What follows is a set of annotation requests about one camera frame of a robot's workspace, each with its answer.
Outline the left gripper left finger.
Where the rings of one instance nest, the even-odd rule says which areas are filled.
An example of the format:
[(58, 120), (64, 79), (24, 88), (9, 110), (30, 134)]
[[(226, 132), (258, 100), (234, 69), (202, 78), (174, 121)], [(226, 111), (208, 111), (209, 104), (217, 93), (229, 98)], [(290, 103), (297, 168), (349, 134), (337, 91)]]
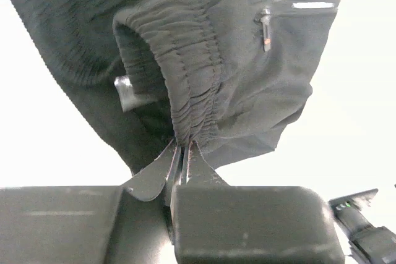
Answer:
[(139, 201), (152, 201), (161, 195), (163, 201), (170, 201), (180, 172), (181, 147), (172, 140), (154, 161), (133, 175), (122, 188)]

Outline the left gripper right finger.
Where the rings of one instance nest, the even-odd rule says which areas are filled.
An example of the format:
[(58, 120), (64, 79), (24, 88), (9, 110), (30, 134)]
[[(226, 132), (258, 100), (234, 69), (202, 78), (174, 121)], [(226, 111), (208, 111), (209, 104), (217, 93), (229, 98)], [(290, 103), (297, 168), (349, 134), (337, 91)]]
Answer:
[(227, 184), (206, 162), (197, 142), (185, 149), (181, 169), (181, 184), (227, 187)]

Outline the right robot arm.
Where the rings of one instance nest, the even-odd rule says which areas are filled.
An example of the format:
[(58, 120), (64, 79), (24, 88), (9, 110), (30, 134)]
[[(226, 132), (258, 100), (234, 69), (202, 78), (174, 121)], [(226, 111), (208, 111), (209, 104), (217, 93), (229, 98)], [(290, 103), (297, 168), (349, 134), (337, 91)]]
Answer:
[(369, 189), (331, 199), (329, 205), (357, 263), (394, 264), (395, 233), (385, 226), (375, 227), (362, 214), (377, 193), (376, 188)]

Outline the black shorts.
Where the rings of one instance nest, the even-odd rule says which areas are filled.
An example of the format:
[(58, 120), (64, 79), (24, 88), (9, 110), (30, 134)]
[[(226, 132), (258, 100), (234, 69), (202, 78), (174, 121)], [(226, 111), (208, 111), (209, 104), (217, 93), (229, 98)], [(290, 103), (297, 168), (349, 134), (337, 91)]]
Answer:
[(213, 168), (276, 149), (340, 0), (11, 0), (46, 67), (133, 174), (171, 140)]

